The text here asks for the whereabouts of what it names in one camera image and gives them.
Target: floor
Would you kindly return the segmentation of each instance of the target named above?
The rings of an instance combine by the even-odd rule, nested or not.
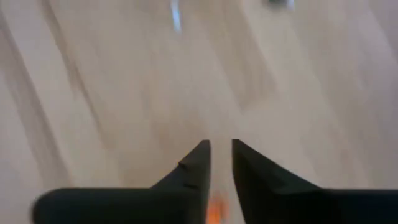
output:
[[[323,187],[398,188],[398,3],[0,0],[0,222],[59,187],[148,187],[202,139],[244,223],[240,138]]]

